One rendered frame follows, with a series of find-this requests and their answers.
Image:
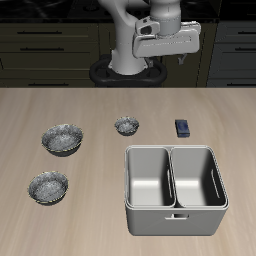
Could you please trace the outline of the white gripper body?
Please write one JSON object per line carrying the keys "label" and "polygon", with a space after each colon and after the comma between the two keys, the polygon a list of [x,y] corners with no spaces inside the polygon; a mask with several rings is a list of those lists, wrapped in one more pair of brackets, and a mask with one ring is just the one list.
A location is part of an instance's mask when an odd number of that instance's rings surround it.
{"label": "white gripper body", "polygon": [[136,58],[195,53],[199,50],[201,26],[198,22],[182,22],[174,35],[134,34],[133,55]]}

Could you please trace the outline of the small grey speckled bowl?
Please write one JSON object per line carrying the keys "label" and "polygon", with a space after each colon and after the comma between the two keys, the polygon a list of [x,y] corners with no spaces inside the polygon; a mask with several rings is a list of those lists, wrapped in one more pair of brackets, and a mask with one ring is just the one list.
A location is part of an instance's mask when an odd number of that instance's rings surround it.
{"label": "small grey speckled bowl", "polygon": [[139,128],[139,122],[133,117],[121,117],[114,124],[117,132],[123,136],[135,134]]}

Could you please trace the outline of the dark blue cream cheese box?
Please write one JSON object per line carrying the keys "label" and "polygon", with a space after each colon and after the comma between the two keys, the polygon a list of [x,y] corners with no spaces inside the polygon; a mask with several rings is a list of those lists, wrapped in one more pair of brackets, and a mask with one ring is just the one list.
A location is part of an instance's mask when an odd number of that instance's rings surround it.
{"label": "dark blue cream cheese box", "polygon": [[178,137],[189,137],[190,131],[186,120],[176,120],[175,127]]}

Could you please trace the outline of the large grey speckled bowl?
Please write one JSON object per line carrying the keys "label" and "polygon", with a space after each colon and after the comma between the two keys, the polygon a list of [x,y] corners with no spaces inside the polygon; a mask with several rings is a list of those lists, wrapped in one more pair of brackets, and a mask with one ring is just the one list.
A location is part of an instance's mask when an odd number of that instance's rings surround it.
{"label": "large grey speckled bowl", "polygon": [[42,146],[52,155],[67,157],[75,153],[83,141],[83,131],[72,124],[49,128],[41,137]]}

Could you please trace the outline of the medium grey speckled bowl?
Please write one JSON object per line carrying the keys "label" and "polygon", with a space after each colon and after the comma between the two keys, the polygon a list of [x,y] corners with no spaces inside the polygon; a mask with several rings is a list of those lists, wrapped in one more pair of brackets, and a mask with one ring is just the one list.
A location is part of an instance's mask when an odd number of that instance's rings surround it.
{"label": "medium grey speckled bowl", "polygon": [[27,192],[30,198],[41,205],[53,205],[60,202],[69,189],[67,177],[57,171],[43,172],[29,184]]}

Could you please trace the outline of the dark kitchen cupboards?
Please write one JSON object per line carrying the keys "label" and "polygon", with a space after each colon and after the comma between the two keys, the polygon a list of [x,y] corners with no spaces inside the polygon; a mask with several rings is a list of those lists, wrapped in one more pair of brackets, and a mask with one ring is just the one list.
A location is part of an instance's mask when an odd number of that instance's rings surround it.
{"label": "dark kitchen cupboards", "polygon": [[[160,87],[207,85],[217,25],[201,26],[200,49],[178,64],[178,56],[156,57],[167,69]],[[0,87],[95,87],[90,67],[116,46],[112,23],[0,24]]]}

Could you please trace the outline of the white two-bin basket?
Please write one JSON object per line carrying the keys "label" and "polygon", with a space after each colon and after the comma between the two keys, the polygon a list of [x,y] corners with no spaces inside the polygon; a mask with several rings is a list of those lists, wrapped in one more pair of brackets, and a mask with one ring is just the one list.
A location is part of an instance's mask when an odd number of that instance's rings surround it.
{"label": "white two-bin basket", "polygon": [[211,236],[229,207],[208,146],[130,146],[124,178],[127,226],[135,236]]}

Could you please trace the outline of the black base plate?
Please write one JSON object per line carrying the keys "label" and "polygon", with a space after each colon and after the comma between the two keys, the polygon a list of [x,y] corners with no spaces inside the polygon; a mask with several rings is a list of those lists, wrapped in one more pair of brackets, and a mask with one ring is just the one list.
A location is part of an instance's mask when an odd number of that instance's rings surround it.
{"label": "black base plate", "polygon": [[152,68],[146,67],[134,75],[121,75],[109,68],[112,56],[103,54],[90,67],[89,76],[95,86],[101,88],[160,87],[167,78],[167,69],[156,57],[150,57],[150,59],[153,60],[154,66]]}

